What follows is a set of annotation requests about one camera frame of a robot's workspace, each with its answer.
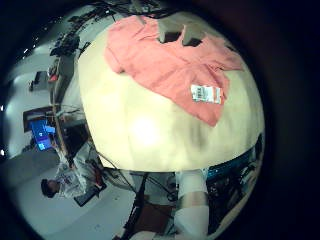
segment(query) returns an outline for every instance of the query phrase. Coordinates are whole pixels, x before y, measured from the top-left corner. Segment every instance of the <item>pink t-shirt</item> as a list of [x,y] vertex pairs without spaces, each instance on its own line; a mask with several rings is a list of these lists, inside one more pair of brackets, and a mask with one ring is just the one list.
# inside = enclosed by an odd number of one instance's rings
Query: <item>pink t-shirt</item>
[[[225,47],[222,38],[209,34],[196,47],[183,46],[183,34],[175,42],[160,43],[157,21],[136,16],[123,18],[108,31],[104,56],[116,73],[126,72],[145,88],[171,99],[186,112],[215,126],[229,88],[222,70],[241,70],[239,55]],[[196,102],[191,85],[221,90],[221,102]]]

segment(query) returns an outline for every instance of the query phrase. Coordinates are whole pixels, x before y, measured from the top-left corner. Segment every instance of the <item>fabric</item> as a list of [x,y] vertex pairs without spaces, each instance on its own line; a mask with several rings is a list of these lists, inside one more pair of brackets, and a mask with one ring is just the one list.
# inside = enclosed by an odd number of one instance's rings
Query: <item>fabric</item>
[[56,151],[60,157],[60,164],[54,179],[60,183],[59,195],[65,198],[73,198],[85,194],[95,184],[94,169],[91,164],[86,163],[87,159],[96,156],[90,143],[86,142],[73,158],[76,166],[75,170],[69,168],[68,162],[61,151],[58,149]]
[[[108,31],[104,57],[110,68],[126,72],[145,88],[171,99],[185,111],[215,126],[227,98],[229,80],[223,70],[241,70],[239,55],[222,38],[206,34],[196,47],[183,46],[183,33],[175,42],[160,43],[157,22],[135,16],[117,21]],[[191,85],[220,88],[220,103],[192,100]]]

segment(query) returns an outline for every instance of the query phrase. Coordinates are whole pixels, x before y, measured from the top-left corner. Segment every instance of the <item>barcode label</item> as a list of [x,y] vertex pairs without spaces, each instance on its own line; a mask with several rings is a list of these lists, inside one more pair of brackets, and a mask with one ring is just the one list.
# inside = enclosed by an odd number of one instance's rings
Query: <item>barcode label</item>
[[221,104],[221,88],[191,85],[192,99],[196,102]]

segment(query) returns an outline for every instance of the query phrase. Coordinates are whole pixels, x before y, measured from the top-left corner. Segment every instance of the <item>price tag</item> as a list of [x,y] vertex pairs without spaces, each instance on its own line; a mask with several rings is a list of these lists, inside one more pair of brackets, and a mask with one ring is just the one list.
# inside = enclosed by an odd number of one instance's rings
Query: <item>price tag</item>
[[221,88],[194,84],[190,88],[194,101],[221,104]]

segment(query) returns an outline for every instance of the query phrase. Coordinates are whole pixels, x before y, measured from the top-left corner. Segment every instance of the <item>computer monitor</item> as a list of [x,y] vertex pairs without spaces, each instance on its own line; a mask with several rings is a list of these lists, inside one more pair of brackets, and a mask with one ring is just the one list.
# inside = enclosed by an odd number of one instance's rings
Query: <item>computer monitor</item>
[[52,147],[50,138],[49,138],[49,133],[47,131],[50,129],[51,131],[50,130],[49,131],[52,132],[52,129],[50,127],[48,128],[46,119],[31,121],[30,127],[40,151],[43,151]]

